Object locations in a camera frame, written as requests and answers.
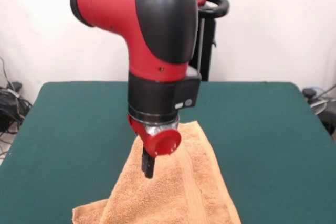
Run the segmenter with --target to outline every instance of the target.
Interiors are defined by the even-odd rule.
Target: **towel fold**
[[[110,198],[73,209],[73,223],[240,224],[203,130],[197,122],[180,124],[178,130],[181,145],[172,155],[156,158],[152,179],[141,171],[137,137]]]

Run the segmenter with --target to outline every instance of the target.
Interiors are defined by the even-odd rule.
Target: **green table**
[[[109,196],[135,135],[125,82],[48,83],[0,166],[0,223],[71,223]],[[198,120],[242,223],[336,223],[336,147],[290,83],[202,83]]]

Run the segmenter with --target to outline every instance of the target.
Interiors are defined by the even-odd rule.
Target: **black handle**
[[[200,6],[198,14],[200,18],[220,18],[225,16],[230,7],[228,0],[207,0],[208,2],[215,3],[216,7]]]

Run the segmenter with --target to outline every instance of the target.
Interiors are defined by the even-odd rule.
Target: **white wall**
[[[229,1],[212,81],[336,82],[336,0]],[[0,55],[32,101],[47,81],[127,79],[123,39],[78,22],[69,0],[0,0]]]

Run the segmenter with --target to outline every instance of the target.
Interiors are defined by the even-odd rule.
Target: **small button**
[[[185,104],[187,107],[189,107],[189,106],[191,106],[191,104],[193,104],[193,100],[188,99],[188,100],[185,101],[184,104]]]

